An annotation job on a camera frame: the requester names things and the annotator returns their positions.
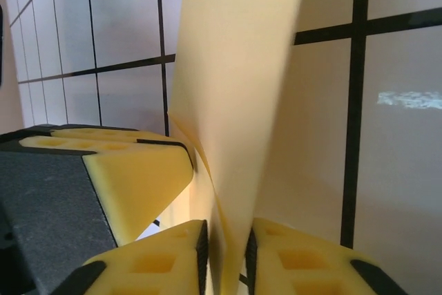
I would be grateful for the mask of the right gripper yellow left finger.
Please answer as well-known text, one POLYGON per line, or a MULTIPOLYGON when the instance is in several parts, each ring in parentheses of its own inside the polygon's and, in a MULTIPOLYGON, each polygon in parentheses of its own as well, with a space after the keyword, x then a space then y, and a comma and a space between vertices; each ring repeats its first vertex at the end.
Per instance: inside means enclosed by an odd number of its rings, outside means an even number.
POLYGON ((205 294, 205 220, 191 220, 87 260, 62 294, 205 294))

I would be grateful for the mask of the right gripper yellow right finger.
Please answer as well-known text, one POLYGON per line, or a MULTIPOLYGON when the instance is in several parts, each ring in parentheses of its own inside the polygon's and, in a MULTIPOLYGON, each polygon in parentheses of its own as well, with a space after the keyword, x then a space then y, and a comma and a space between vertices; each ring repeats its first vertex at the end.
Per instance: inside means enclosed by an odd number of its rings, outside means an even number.
POLYGON ((347 247, 255 218, 245 252, 250 294, 404 294, 378 264, 347 247))

